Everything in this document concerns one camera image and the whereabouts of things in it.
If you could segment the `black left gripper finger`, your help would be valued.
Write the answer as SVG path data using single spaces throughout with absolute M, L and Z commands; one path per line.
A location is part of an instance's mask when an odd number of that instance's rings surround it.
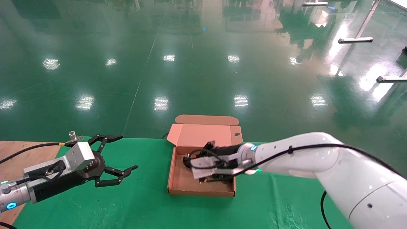
M 105 145 L 107 143 L 116 142 L 116 141 L 119 141 L 122 138 L 123 138 L 122 135 L 115 136 L 115 135 L 101 135 L 101 134 L 98 134 L 96 136 L 91 137 L 89 140 L 87 140 L 87 143 L 89 145 L 93 145 L 96 142 L 101 142 L 99 148 L 97 149 L 97 152 L 99 154 L 101 154 L 101 152 L 103 151 L 103 149 L 105 148 Z
M 119 184 L 121 184 L 121 182 L 123 181 L 124 178 L 130 176 L 132 171 L 134 171 L 137 168 L 138 168 L 138 165 L 134 165 L 134 166 L 131 166 L 131 167 L 125 169 L 124 171 L 121 171 L 121 170 L 118 170 L 118 169 L 107 166 L 103 170 L 102 174 L 106 173 L 106 174 L 109 174 L 109 175 L 113 175 L 113 176 L 115 176 L 117 178 L 116 179 L 109 179 L 109 180 L 101 181 L 100 180 L 101 175 L 99 175 L 99 176 L 97 176 L 95 178 L 95 187 L 99 188 L 99 187 L 109 187 L 109 186 L 119 185 Z

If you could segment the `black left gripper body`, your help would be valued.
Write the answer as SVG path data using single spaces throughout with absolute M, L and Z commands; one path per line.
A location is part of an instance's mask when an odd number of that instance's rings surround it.
M 74 171 L 64 176 L 60 176 L 51 182 L 45 182 L 33 188 L 35 201 L 41 202 L 47 198 L 61 194 L 71 188 L 80 186 L 86 181 L 94 180 L 100 177 L 106 168 L 105 161 L 99 152 L 93 152 L 95 159 L 86 165 L 84 169 Z

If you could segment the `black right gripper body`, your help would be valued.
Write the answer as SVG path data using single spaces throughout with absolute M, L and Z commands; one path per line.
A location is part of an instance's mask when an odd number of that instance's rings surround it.
M 214 162 L 239 162 L 241 161 L 242 149 L 244 144 L 230 146 L 216 146 L 215 152 L 206 153 L 206 155 Z

